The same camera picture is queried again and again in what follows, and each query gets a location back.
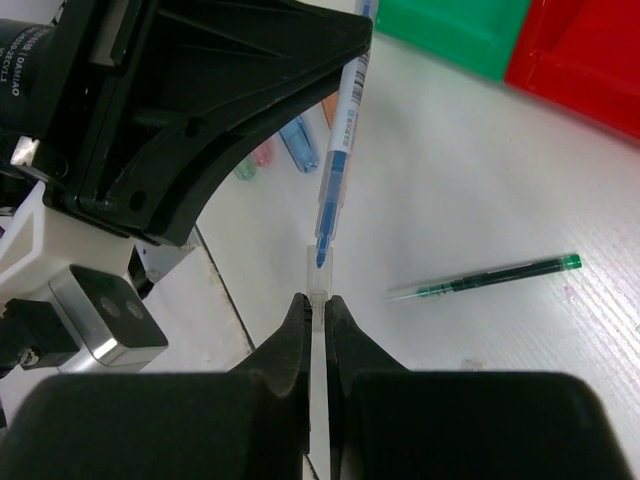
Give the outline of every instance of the small hole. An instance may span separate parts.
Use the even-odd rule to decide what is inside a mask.
[[[129,201],[129,206],[131,210],[134,212],[139,212],[144,208],[144,204],[147,201],[147,194],[141,190],[138,190],[131,196],[131,200]]]
[[[193,138],[199,135],[200,132],[204,130],[206,124],[207,122],[201,118],[190,118],[187,122],[187,128],[184,129],[184,136],[187,138]]]

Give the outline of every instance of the green pen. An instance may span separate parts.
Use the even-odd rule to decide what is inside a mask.
[[[565,270],[575,270],[580,267],[582,267],[580,255],[574,253],[560,258],[542,260],[506,270],[469,275],[449,282],[404,289],[403,291],[395,292],[395,295],[390,301],[425,298],[451,292],[461,292],[463,290],[486,287],[488,285],[521,280],[523,278],[539,277],[540,275],[564,272]]]

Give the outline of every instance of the barcode label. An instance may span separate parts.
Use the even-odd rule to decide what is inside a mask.
[[[338,106],[329,140],[330,152],[344,152],[351,155],[369,58],[370,54],[365,53],[349,62],[342,71]]]
[[[356,70],[356,78],[351,92],[351,100],[360,106],[362,103],[362,93],[364,92],[364,79],[367,76],[367,68],[369,67],[369,53],[365,53],[358,58],[358,69]]]

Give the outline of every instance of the red bin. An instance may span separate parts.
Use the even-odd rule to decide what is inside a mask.
[[[505,81],[640,139],[640,0],[533,0]]]

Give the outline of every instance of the pink pen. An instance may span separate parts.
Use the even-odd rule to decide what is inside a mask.
[[[262,145],[251,153],[251,159],[258,167],[268,167],[273,163],[273,137],[268,138]]]

